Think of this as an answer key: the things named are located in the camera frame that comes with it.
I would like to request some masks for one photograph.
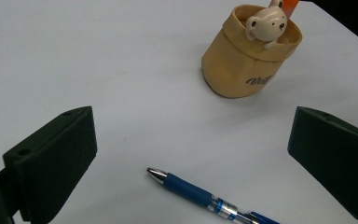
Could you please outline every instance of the cup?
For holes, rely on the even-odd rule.
[[[290,20],[277,44],[269,49],[264,48],[264,41],[248,40],[246,21],[263,8],[234,7],[202,56],[202,73],[214,92],[227,98],[240,98],[261,91],[301,42],[301,31]]]

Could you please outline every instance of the figurine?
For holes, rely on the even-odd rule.
[[[283,0],[272,0],[266,7],[246,21],[246,36],[248,40],[266,41],[264,49],[269,49],[277,43],[277,39],[287,27],[287,17],[282,10]]]

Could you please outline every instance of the blue pen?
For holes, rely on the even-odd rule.
[[[200,189],[176,175],[166,173],[159,169],[147,168],[147,172],[165,189],[168,189],[201,207],[208,208],[220,217],[229,219],[239,224],[279,224],[267,217],[263,217],[256,212],[241,212],[237,206],[228,203],[206,191]]]

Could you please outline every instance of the orange object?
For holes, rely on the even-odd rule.
[[[295,10],[299,0],[283,0],[282,10],[286,14],[287,19],[290,19],[293,11]]]

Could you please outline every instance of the pen clip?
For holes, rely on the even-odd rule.
[[[271,220],[267,217],[261,216],[256,212],[251,212],[250,214],[252,217],[257,218],[259,224],[279,224],[278,222]]]

